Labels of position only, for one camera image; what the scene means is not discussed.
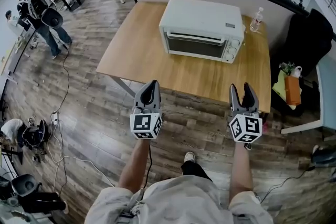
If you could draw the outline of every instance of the plastic water bottle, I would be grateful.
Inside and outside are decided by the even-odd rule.
[[[260,23],[262,21],[262,18],[263,18],[262,14],[261,14],[263,12],[263,10],[264,10],[264,8],[262,8],[262,7],[259,8],[259,11],[256,13],[256,15],[254,16],[254,18],[253,18],[253,20],[250,24],[250,30],[252,32],[257,32],[258,31],[259,25],[260,25]]]

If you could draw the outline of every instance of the wooden floor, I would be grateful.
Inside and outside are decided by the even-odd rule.
[[[85,0],[83,5],[64,15],[64,28],[73,37],[66,61],[70,73],[69,94],[60,110],[65,155],[93,161],[113,183],[128,160],[136,140],[129,131],[132,100],[108,77],[96,73],[96,67],[118,27],[134,5],[133,0]],[[7,117],[29,118],[50,122],[67,88],[67,75],[62,68],[64,51],[51,60],[49,47],[43,43],[30,58],[22,58],[14,74],[18,85],[6,87],[9,104]],[[130,83],[136,91],[141,85]],[[164,124],[157,140],[152,142],[153,166],[150,183],[180,176],[184,154],[193,151],[197,161],[219,187],[227,206],[234,142],[227,133],[229,107],[173,91],[162,92]],[[268,131],[250,152],[255,191],[261,198],[275,184],[289,176],[299,176],[310,162],[315,144],[324,144],[326,130],[281,135],[283,126],[293,126],[313,118],[283,118],[275,111],[269,114]],[[50,141],[54,158],[59,158],[59,145]],[[24,164],[15,160],[17,170],[31,173],[52,191],[57,164],[49,153],[41,164],[34,164],[32,153],[24,150]],[[62,198],[68,202],[70,214],[54,212],[58,223],[83,223],[86,213],[107,181],[90,163],[66,159],[67,185]],[[275,223],[328,223],[336,209],[336,185],[328,183],[332,168],[315,169],[301,179],[291,179],[274,190],[263,206]],[[56,180],[59,191],[65,181],[63,164]]]

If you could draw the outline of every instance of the oven door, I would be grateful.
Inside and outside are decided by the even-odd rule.
[[[165,32],[171,54],[221,60],[228,40],[199,35]]]

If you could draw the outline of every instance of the power strip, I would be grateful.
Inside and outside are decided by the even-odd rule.
[[[52,113],[52,122],[54,124],[54,126],[58,125],[58,111],[55,111]]]

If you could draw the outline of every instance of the toaster oven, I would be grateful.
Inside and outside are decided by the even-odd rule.
[[[159,29],[167,53],[233,63],[244,40],[240,9],[220,3],[170,0]]]

